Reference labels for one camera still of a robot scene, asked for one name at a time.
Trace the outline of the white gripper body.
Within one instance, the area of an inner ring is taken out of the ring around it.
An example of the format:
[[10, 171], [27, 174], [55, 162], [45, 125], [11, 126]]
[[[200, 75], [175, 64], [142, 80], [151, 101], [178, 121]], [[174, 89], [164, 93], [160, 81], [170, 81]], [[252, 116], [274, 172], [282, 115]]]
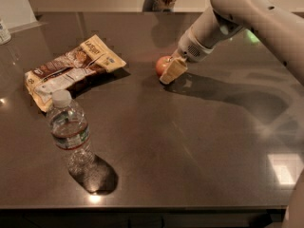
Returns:
[[182, 58], [190, 63], [201, 62], [214, 49], [215, 40], [202, 30], [189, 28], [180, 38], [173, 58]]

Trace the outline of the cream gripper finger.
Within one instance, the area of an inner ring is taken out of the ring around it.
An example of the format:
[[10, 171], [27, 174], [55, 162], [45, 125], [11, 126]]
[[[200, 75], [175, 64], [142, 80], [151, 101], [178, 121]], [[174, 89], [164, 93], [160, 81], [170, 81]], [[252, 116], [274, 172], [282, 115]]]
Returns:
[[165, 69], [162, 76], [159, 77], [160, 81], [165, 85], [169, 85], [179, 78], [186, 70], [187, 64], [182, 58], [172, 57], [168, 67]]

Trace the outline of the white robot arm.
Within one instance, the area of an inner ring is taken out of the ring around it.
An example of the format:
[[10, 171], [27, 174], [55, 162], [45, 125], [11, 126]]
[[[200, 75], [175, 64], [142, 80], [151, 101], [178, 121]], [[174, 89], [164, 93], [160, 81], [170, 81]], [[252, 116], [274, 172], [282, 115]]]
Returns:
[[270, 0], [210, 0], [210, 6], [182, 35], [173, 54], [157, 62], [160, 81], [171, 84], [189, 63], [202, 61], [217, 43], [242, 29], [250, 30], [304, 85], [303, 19]]

